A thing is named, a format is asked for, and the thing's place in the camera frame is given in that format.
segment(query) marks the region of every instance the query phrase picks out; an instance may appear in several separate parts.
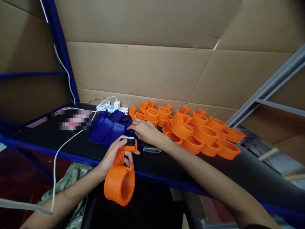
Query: orange cylindrical part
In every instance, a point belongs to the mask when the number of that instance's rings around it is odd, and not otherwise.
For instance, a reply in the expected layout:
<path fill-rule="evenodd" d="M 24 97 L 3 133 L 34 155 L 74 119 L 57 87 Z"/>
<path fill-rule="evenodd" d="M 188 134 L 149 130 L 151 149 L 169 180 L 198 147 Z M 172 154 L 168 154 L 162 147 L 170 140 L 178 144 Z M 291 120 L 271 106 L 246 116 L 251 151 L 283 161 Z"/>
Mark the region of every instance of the orange cylindrical part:
<path fill-rule="evenodd" d="M 207 156 L 216 156 L 221 149 L 222 146 L 215 141 L 212 145 L 204 145 L 200 151 Z"/>
<path fill-rule="evenodd" d="M 209 119 L 201 114 L 196 114 L 196 113 L 193 113 L 193 119 L 190 121 L 190 123 L 193 125 L 193 126 L 204 126 L 208 121 Z"/>
<path fill-rule="evenodd" d="M 159 106 L 159 119 L 167 120 L 169 115 L 171 114 L 171 111 L 165 107 Z"/>
<path fill-rule="evenodd" d="M 205 145 L 212 145 L 216 139 L 219 138 L 219 134 L 213 129 L 207 126 L 199 126 L 194 130 L 194 138 Z"/>
<path fill-rule="evenodd" d="M 206 123 L 206 126 L 211 127 L 216 132 L 220 132 L 227 125 L 225 123 L 223 123 L 222 121 L 213 118 L 213 116 L 210 116 L 209 121 Z"/>
<path fill-rule="evenodd" d="M 181 109 L 180 109 L 180 113 L 182 113 L 184 115 L 187 115 L 189 111 L 190 111 L 190 108 L 188 108 L 188 107 L 181 107 Z"/>
<path fill-rule="evenodd" d="M 146 110 L 146 114 L 144 116 L 147 121 L 156 122 L 159 117 L 159 112 L 156 109 L 149 108 Z"/>
<path fill-rule="evenodd" d="M 156 107 L 156 102 L 154 101 L 149 101 L 148 107 L 147 108 L 152 108 L 154 109 Z"/>
<path fill-rule="evenodd" d="M 243 132 L 236 130 L 234 128 L 228 127 L 227 131 L 229 132 L 227 140 L 234 143 L 239 143 L 242 139 L 246 137 L 246 135 Z"/>
<path fill-rule="evenodd" d="M 145 116 L 140 114 L 140 113 L 134 115 L 134 120 L 136 120 L 136 119 L 139 119 L 139 120 L 142 120 L 142 121 L 146 120 Z"/>
<path fill-rule="evenodd" d="M 230 133 L 228 132 L 227 129 L 222 129 L 222 130 L 219 132 L 220 139 L 227 140 L 227 138 L 228 138 L 229 135 L 230 135 Z"/>
<path fill-rule="evenodd" d="M 172 139 L 176 144 L 181 145 L 182 144 L 182 139 L 177 137 L 173 132 L 166 132 L 165 135 Z"/>
<path fill-rule="evenodd" d="M 193 133 L 192 128 L 180 121 L 172 123 L 171 131 L 182 140 L 187 139 Z"/>
<path fill-rule="evenodd" d="M 241 153 L 241 149 L 238 146 L 227 140 L 218 139 L 217 142 L 222 146 L 222 149 L 218 152 L 218 155 L 225 159 L 233 160 L 238 154 Z"/>
<path fill-rule="evenodd" d="M 192 154 L 198 154 L 203 144 L 190 135 L 186 140 L 183 140 L 181 146 Z"/>
<path fill-rule="evenodd" d="M 121 206 L 126 206 L 132 198 L 135 184 L 133 167 L 115 165 L 109 170 L 105 180 L 105 197 Z"/>
<path fill-rule="evenodd" d="M 167 120 L 163 120 L 163 119 L 159 118 L 159 119 L 158 119 L 158 126 L 164 127 L 164 126 L 165 126 L 165 123 L 166 123 L 167 121 L 168 121 L 168 119 L 167 119 Z"/>

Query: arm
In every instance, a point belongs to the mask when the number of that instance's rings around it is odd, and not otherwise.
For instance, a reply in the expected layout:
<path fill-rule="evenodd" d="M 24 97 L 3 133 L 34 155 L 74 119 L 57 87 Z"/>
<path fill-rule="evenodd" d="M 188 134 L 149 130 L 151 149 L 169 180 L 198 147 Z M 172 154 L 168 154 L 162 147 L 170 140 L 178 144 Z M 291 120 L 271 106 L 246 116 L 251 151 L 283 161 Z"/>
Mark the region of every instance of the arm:
<path fill-rule="evenodd" d="M 71 212 L 81 200 L 83 200 L 89 192 L 91 192 L 99 183 L 105 180 L 108 171 L 110 170 L 117 151 L 127 143 L 127 139 L 119 141 L 120 137 L 110 146 L 101 163 L 95 167 L 86 176 L 78 180 L 76 183 L 61 191 L 55 196 L 55 205 L 53 215 L 44 215 L 39 212 L 34 212 L 21 226 L 21 229 L 48 229 L 54 228 L 61 220 Z M 125 151 L 124 163 L 127 166 L 133 166 L 132 153 Z M 52 199 L 46 201 L 42 207 L 51 209 Z"/>
<path fill-rule="evenodd" d="M 246 190 L 201 158 L 177 145 L 150 122 L 136 120 L 129 129 L 134 130 L 140 140 L 173 157 L 203 189 L 230 209 L 240 228 L 250 224 L 279 228 L 263 206 Z"/>

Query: blue shelf frame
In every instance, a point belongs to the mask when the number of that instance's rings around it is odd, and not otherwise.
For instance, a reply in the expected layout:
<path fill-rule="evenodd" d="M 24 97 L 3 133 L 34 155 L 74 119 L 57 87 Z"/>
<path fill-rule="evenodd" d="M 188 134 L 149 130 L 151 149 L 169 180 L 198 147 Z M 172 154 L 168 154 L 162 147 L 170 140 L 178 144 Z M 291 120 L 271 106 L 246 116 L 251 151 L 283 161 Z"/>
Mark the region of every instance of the blue shelf frame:
<path fill-rule="evenodd" d="M 53 38 L 54 44 L 57 47 L 58 56 L 61 59 L 64 66 L 66 67 L 67 71 L 69 72 L 70 85 L 71 85 L 71 90 L 75 96 L 75 102 L 80 102 L 72 67 L 71 67 L 71 63 L 70 63 L 70 59 L 69 59 L 68 50 L 66 47 L 66 41 L 64 38 L 61 24 L 60 24 L 55 2 L 54 2 L 54 0 L 42 0 L 42 4 L 45 9 L 45 16 L 49 23 L 51 36 Z M 1 73 L 0 80 L 9 79 L 9 78 L 18 78 L 18 77 L 33 77 L 33 76 L 46 76 L 46 75 L 59 75 L 59 74 L 64 74 L 66 81 L 68 82 L 68 74 L 66 73 L 66 71 L 36 72 L 36 73 Z M 43 176 L 45 176 L 47 178 L 47 180 L 49 180 L 50 183 L 53 183 L 53 174 L 31 153 L 31 151 L 50 155 L 50 156 L 55 156 L 57 150 L 30 144 L 27 142 L 18 141 L 16 139 L 12 138 L 12 135 L 13 135 L 14 131 L 26 131 L 28 129 L 26 127 L 27 125 L 29 125 L 43 117 L 46 117 L 65 106 L 72 106 L 72 105 L 73 105 L 72 102 L 64 104 L 23 125 L 14 125 L 14 124 L 10 124 L 10 123 L 0 122 L 0 129 L 1 129 L 0 142 L 5 144 L 11 151 L 16 152 L 17 154 L 21 155 L 26 161 L 28 161 L 31 165 L 33 165 Z M 90 158 L 69 154 L 69 153 L 66 153 L 63 151 L 61 151 L 58 154 L 58 157 L 71 161 L 71 162 L 77 162 L 77 163 L 89 165 L 92 167 L 95 167 L 100 163 L 100 161 L 98 161 L 98 160 L 93 160 Z M 169 187 L 173 187 L 173 188 L 180 189 L 183 191 L 189 191 L 189 192 L 197 193 L 200 195 L 209 196 L 201 187 L 192 185 L 192 184 L 188 184 L 185 182 L 180 182 L 180 181 L 152 175 L 152 174 L 144 173 L 141 171 L 136 171 L 136 177 L 140 178 L 142 180 L 150 181 L 150 182 L 162 183 L 162 184 L 168 185 Z M 302 225 L 305 224 L 305 214 L 302 212 L 296 212 L 296 211 L 293 211 L 290 209 L 285 209 L 285 208 L 278 207 L 275 205 L 270 205 L 270 204 L 267 204 L 264 202 L 260 202 L 260 203 L 264 206 L 264 208 L 270 214 L 275 214 L 275 215 L 283 217 L 288 222 L 292 223 L 293 226 L 295 226 L 296 228 L 301 228 Z"/>

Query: hand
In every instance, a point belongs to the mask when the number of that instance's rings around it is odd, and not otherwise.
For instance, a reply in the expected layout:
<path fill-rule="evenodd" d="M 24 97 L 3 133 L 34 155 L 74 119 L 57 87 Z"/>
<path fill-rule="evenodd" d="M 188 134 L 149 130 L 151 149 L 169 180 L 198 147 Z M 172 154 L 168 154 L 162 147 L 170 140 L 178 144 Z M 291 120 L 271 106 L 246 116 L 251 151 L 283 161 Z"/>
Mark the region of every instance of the hand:
<path fill-rule="evenodd" d="M 132 129 L 136 136 L 157 148 L 161 147 L 166 135 L 158 131 L 158 129 L 149 121 L 141 121 L 136 119 L 127 129 Z"/>
<path fill-rule="evenodd" d="M 103 160 L 98 165 L 99 173 L 102 175 L 102 177 L 107 176 L 107 173 L 109 172 L 109 170 L 115 160 L 115 157 L 117 155 L 119 148 L 121 148 L 122 146 L 124 146 L 127 143 L 127 139 L 124 139 L 122 141 L 120 141 L 120 139 L 121 139 L 121 136 L 111 144 L 111 146 L 109 147 Z M 126 166 L 128 166 L 128 167 L 133 166 L 132 152 L 125 151 L 125 155 L 128 157 L 128 159 L 124 158 L 124 163 L 126 164 Z"/>

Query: orange plastic part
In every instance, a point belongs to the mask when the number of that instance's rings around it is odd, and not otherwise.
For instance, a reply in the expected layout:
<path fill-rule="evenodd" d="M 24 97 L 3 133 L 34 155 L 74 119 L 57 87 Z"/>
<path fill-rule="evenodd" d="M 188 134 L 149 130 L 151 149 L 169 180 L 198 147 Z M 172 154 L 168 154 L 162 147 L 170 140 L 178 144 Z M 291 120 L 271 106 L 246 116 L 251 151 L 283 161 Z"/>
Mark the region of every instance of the orange plastic part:
<path fill-rule="evenodd" d="M 130 202 L 136 184 L 136 176 L 133 166 L 124 166 L 125 150 L 137 151 L 137 141 L 135 141 L 134 146 L 125 145 L 118 150 L 104 184 L 105 197 L 121 206 L 126 206 Z"/>
<path fill-rule="evenodd" d="M 135 120 L 134 115 L 136 114 L 136 111 L 137 111 L 137 108 L 135 106 L 130 107 L 129 115 L 133 121 Z"/>
<path fill-rule="evenodd" d="M 226 140 L 226 139 L 228 138 L 229 135 L 230 135 L 230 133 L 228 132 L 227 129 L 222 129 L 222 130 L 219 132 L 219 136 L 220 136 L 219 139 L 224 139 L 224 140 Z"/>
<path fill-rule="evenodd" d="M 194 132 L 189 125 L 180 121 L 172 123 L 171 131 L 182 140 L 187 139 Z"/>
<path fill-rule="evenodd" d="M 156 109 L 149 108 L 146 110 L 146 114 L 144 116 L 147 121 L 156 122 L 159 117 L 159 112 Z"/>
<path fill-rule="evenodd" d="M 148 109 L 149 108 L 152 108 L 152 109 L 154 109 L 156 107 L 156 102 L 154 102 L 154 101 L 149 101 L 149 104 L 148 104 Z"/>
<path fill-rule="evenodd" d="M 239 143 L 242 139 L 246 137 L 246 135 L 243 132 L 230 127 L 227 128 L 227 131 L 229 132 L 229 136 L 227 137 L 227 140 L 234 143 Z"/>
<path fill-rule="evenodd" d="M 227 125 L 225 123 L 223 123 L 222 121 L 213 118 L 213 116 L 210 116 L 209 121 L 206 123 L 206 126 L 211 127 L 216 132 L 220 132 Z"/>
<path fill-rule="evenodd" d="M 192 117 L 193 119 L 190 121 L 190 123 L 196 127 L 204 126 L 209 121 L 207 117 L 197 113 L 193 113 Z"/>
<path fill-rule="evenodd" d="M 139 120 L 142 120 L 142 121 L 145 121 L 145 120 L 146 120 L 145 117 L 144 117 L 144 115 L 142 115 L 142 114 L 140 114 L 140 113 L 134 115 L 134 120 L 136 120 L 136 119 L 139 119 Z"/>
<path fill-rule="evenodd" d="M 182 144 L 182 139 L 177 137 L 173 132 L 166 132 L 165 135 L 172 139 L 176 144 L 181 145 Z"/>
<path fill-rule="evenodd" d="M 147 107 L 148 107 L 148 103 L 145 101 L 142 101 L 141 107 L 140 107 L 140 114 L 144 115 L 146 113 Z"/>
<path fill-rule="evenodd" d="M 222 146 L 215 141 L 212 145 L 204 145 L 200 151 L 207 156 L 216 156 L 221 150 Z"/>
<path fill-rule="evenodd" d="M 218 152 L 218 155 L 225 159 L 233 160 L 238 154 L 241 153 L 238 146 L 227 140 L 218 139 L 217 142 L 222 146 L 222 149 Z"/>
<path fill-rule="evenodd" d="M 190 135 L 186 140 L 183 140 L 181 146 L 192 154 L 199 154 L 203 144 Z"/>
<path fill-rule="evenodd" d="M 180 113 L 182 113 L 184 115 L 187 115 L 189 111 L 190 111 L 189 107 L 181 107 L 181 109 L 180 109 Z"/>
<path fill-rule="evenodd" d="M 159 120 L 158 121 L 158 126 L 160 126 L 160 127 L 164 127 L 165 123 L 168 121 L 168 119 L 167 120 L 163 120 L 161 118 L 159 118 L 158 120 Z"/>
<path fill-rule="evenodd" d="M 194 130 L 193 133 L 194 138 L 197 141 L 205 144 L 205 145 L 212 145 L 216 139 L 219 138 L 219 134 L 214 131 L 212 128 L 207 126 L 199 126 Z"/>

